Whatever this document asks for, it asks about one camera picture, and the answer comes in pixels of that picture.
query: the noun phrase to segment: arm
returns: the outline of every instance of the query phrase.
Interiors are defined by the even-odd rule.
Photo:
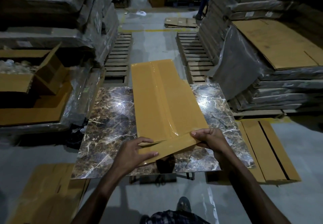
[[[252,223],[290,223],[235,155],[220,129],[201,129],[191,135],[202,141],[199,146],[213,150]]]
[[[158,155],[157,152],[138,154],[141,142],[151,143],[153,141],[145,137],[139,137],[121,145],[110,170],[102,177],[97,188],[76,214],[71,224],[99,223],[107,202],[119,181],[143,161]]]

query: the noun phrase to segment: person's left hand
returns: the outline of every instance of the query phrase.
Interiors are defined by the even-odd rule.
[[[139,144],[142,142],[152,143],[153,140],[141,136],[134,140],[124,142],[121,145],[116,157],[114,158],[111,169],[118,172],[118,174],[122,174],[123,177],[132,172],[143,161],[156,157],[158,155],[158,152],[138,154],[138,149],[141,148]]]

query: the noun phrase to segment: blue jeans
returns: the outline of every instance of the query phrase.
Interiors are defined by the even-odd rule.
[[[200,14],[202,16],[202,13],[203,13],[203,9],[204,7],[206,6],[206,4],[209,2],[209,0],[201,0],[201,3],[200,3],[200,9],[198,11],[197,14]]]

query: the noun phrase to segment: plaid shirt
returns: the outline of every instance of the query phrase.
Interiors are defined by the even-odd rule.
[[[196,214],[186,211],[157,212],[148,218],[145,224],[210,224]]]

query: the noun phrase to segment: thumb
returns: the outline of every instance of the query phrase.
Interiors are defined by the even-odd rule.
[[[142,161],[145,161],[145,160],[148,160],[148,159],[151,159],[153,157],[158,156],[158,154],[159,154],[158,152],[149,152],[149,153],[146,153],[146,154],[141,154],[140,159]]]
[[[207,139],[207,134],[203,132],[191,131],[191,136],[199,141],[206,141]]]

